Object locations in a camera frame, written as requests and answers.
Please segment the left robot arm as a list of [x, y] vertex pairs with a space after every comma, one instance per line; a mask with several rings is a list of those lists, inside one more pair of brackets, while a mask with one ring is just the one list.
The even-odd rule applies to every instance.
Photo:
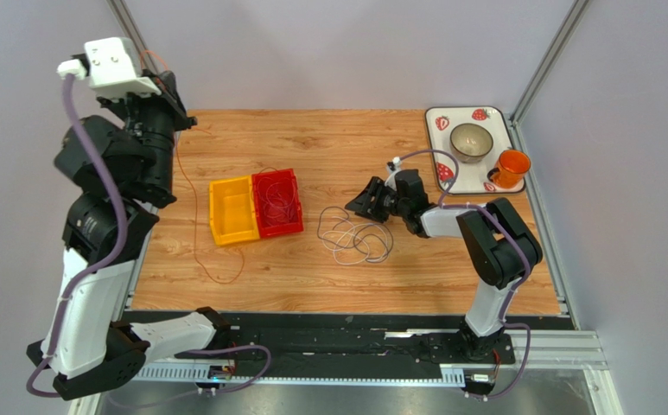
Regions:
[[26, 350], [37, 373], [53, 371], [52, 398], [109, 392], [147, 363], [229, 342], [230, 323], [209, 307], [153, 323], [120, 319], [143, 243], [159, 220], [156, 210], [175, 201], [175, 135], [197, 123], [181, 102], [174, 73], [143, 70], [142, 76], [152, 93], [99, 99], [121, 125], [99, 115], [80, 118], [74, 77], [62, 87], [71, 126], [54, 164], [81, 194], [62, 234], [64, 275], [50, 330]]

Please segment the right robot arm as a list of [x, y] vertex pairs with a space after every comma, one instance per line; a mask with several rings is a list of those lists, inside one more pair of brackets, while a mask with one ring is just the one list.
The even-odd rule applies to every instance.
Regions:
[[517, 288], [544, 257], [538, 239], [509, 200], [437, 204], [430, 201], [415, 169], [399, 170], [388, 180], [372, 177], [345, 208], [378, 223], [399, 217], [420, 238], [462, 239], [480, 282], [461, 332], [475, 339], [503, 330]]

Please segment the red plastic bin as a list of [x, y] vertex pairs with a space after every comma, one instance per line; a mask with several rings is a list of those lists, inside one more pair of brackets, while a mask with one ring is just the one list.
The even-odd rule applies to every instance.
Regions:
[[258, 231], [262, 239], [301, 233], [302, 205], [293, 169], [262, 171], [251, 176]]

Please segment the beige ceramic bowl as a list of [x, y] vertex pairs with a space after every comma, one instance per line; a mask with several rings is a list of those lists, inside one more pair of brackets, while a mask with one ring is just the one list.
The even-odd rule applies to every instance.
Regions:
[[493, 137], [480, 125], [459, 124], [450, 132], [449, 145], [457, 160], [478, 163], [492, 151]]

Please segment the yellow plastic bin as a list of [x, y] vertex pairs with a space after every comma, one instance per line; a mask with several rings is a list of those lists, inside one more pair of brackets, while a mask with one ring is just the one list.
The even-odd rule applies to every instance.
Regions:
[[209, 227], [217, 246], [260, 239], [252, 177], [209, 182]]

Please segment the orange mug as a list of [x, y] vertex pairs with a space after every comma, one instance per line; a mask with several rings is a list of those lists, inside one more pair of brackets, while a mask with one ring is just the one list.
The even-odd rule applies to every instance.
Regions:
[[531, 168], [531, 159], [522, 151], [505, 150], [487, 173], [487, 180], [499, 188], [514, 188]]

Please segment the aluminium frame rail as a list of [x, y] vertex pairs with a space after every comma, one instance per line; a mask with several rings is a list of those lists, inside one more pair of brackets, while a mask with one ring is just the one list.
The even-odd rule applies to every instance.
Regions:
[[126, 37], [132, 40], [139, 56], [147, 49], [140, 28], [138, 27], [129, 5], [125, 0], [106, 0], [112, 14]]

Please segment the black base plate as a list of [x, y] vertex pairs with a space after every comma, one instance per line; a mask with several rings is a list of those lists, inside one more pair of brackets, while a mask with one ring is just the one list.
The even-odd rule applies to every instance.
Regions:
[[224, 312], [227, 345], [261, 344], [277, 378], [435, 380], [442, 364], [467, 364], [460, 315]]

